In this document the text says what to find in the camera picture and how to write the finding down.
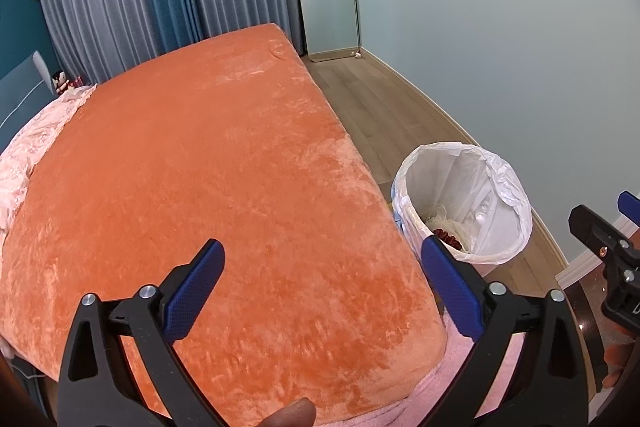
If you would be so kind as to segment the operator fingertip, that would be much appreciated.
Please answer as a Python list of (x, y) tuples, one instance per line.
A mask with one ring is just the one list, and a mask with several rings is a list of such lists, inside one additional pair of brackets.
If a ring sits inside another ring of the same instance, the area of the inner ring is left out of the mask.
[(263, 419), (257, 427), (312, 427), (317, 409), (308, 398), (292, 402)]

